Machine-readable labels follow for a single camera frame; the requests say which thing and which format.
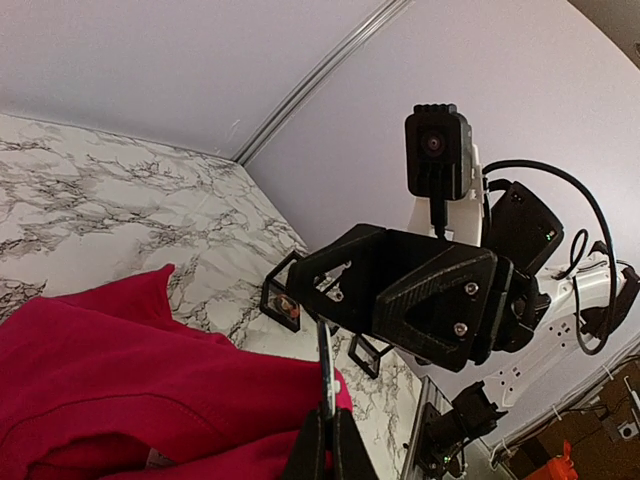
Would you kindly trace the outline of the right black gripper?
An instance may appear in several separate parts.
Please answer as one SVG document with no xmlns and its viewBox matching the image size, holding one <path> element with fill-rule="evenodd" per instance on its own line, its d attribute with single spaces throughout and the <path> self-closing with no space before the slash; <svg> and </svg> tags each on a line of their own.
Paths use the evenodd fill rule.
<svg viewBox="0 0 640 480">
<path fill-rule="evenodd" d="M 392 231 L 395 282 L 374 302 L 372 334 L 449 371 L 484 363 L 520 292 L 513 262 L 489 249 Z"/>
</svg>

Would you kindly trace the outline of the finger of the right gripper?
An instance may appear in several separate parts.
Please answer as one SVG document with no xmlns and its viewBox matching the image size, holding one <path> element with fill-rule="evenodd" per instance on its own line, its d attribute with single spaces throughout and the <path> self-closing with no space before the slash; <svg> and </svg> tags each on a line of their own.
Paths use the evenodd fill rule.
<svg viewBox="0 0 640 480">
<path fill-rule="evenodd" d="M 289 296 L 352 333 L 391 333 L 382 294 L 395 282 L 393 263 L 393 231 L 358 224 L 290 267 Z"/>
</svg>

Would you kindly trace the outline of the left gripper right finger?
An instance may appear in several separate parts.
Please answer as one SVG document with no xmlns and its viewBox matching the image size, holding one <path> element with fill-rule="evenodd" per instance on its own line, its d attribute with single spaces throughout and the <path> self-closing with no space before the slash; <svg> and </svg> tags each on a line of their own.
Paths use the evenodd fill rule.
<svg viewBox="0 0 640 480">
<path fill-rule="evenodd" d="M 338 409 L 336 411 L 332 422 L 332 435 L 332 457 L 335 479 L 378 479 L 378 475 L 350 410 Z"/>
</svg>

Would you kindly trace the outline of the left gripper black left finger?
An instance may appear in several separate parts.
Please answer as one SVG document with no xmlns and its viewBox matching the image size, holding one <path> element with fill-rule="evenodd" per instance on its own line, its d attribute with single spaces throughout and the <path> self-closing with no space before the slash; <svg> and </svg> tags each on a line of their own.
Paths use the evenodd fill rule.
<svg viewBox="0 0 640 480">
<path fill-rule="evenodd" d="M 286 480 L 319 480 L 325 475 L 325 421 L 321 409 L 305 418 L 284 469 Z"/>
</svg>

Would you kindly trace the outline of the brown round brooch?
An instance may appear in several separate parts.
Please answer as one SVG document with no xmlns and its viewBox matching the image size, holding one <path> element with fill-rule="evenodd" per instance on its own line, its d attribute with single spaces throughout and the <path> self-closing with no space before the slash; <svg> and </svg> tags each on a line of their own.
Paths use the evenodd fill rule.
<svg viewBox="0 0 640 480">
<path fill-rule="evenodd" d="M 273 301 L 273 305 L 279 314 L 287 318 L 295 319 L 300 315 L 298 303 L 287 295 L 277 295 Z"/>
</svg>

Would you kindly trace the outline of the red t-shirt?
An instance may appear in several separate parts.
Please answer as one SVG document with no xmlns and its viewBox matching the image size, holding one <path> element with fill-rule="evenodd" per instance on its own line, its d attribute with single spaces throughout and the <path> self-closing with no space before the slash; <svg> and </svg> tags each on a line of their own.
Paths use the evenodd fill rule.
<svg viewBox="0 0 640 480">
<path fill-rule="evenodd" d="M 2 324 L 3 478 L 282 475 L 320 365 L 175 321 L 173 270 L 37 297 Z"/>
</svg>

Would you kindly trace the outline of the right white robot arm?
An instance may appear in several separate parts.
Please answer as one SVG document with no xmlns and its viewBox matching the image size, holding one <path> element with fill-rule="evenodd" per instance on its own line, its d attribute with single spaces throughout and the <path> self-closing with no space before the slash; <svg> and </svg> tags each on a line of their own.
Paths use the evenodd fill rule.
<svg viewBox="0 0 640 480">
<path fill-rule="evenodd" d="M 548 370 L 605 342 L 639 279 L 616 266 L 609 239 L 590 243 L 585 232 L 568 266 L 547 268 L 563 227 L 520 183 L 488 181 L 468 162 L 421 161 L 408 177 L 429 203 L 433 236 L 359 224 L 292 265 L 286 287 L 308 312 L 452 372 L 495 351 L 515 355 L 447 413 L 423 414 L 414 458 L 439 479 Z"/>
</svg>

